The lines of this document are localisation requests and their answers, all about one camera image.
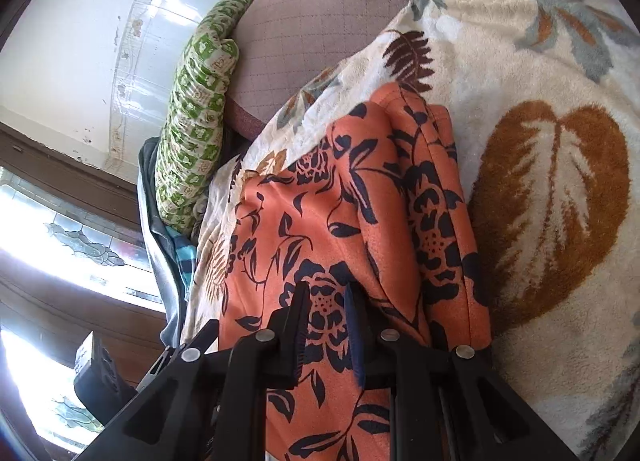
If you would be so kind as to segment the green checkered pillow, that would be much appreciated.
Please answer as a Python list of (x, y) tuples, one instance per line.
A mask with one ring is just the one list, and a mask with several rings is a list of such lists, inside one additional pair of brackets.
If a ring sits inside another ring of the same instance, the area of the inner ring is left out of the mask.
[(218, 165), (224, 106), (240, 50), (231, 34), (254, 0), (221, 0), (201, 20), (175, 70), (155, 164), (155, 199), (165, 225), (190, 235)]

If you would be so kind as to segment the leaf pattern fleece blanket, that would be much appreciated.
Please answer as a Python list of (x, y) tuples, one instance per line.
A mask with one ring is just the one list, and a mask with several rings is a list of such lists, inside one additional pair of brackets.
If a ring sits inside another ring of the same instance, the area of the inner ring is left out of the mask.
[(582, 460), (639, 424), (639, 34), (618, 0), (410, 0), (215, 175), (183, 328), (221, 322), (234, 212), (378, 88), (447, 110), (485, 353)]

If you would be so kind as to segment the stained glass window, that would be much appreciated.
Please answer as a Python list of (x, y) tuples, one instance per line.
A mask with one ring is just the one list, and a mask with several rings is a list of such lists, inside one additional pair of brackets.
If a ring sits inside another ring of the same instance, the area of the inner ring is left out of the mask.
[(32, 425), (58, 458), (102, 429), (73, 389), (94, 334), (137, 384), (160, 355), (165, 314), (142, 236), (1, 172), (1, 344)]

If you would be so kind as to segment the pink quilted mattress cover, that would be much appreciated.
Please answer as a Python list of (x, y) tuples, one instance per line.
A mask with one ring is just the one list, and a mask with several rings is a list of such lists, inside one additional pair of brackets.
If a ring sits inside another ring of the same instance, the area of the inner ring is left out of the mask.
[(254, 0), (232, 34), (240, 48), (224, 121), (254, 139), (300, 88), (371, 43), (409, 0)]

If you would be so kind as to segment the orange floral garment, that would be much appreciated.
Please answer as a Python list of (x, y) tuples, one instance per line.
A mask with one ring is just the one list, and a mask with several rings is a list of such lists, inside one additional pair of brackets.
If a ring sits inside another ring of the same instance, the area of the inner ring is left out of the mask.
[(390, 403), (356, 380), (346, 288), (362, 285), (423, 345), (484, 349), (479, 261), (449, 114), (406, 84), (378, 88), (288, 168), (250, 178), (234, 212), (221, 347), (264, 327), (299, 283), (310, 294), (302, 378), (267, 397), (270, 455), (386, 459)]

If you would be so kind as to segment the blue sweater with striped cuff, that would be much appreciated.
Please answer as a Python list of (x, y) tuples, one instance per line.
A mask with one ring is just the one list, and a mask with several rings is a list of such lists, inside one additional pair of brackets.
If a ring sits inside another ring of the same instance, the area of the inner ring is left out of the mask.
[(186, 306), (196, 266), (196, 247), (188, 237), (160, 218), (155, 198), (159, 141), (158, 137), (149, 138), (138, 153), (138, 207), (146, 254), (166, 315), (160, 341), (165, 346), (178, 347), (186, 322)]

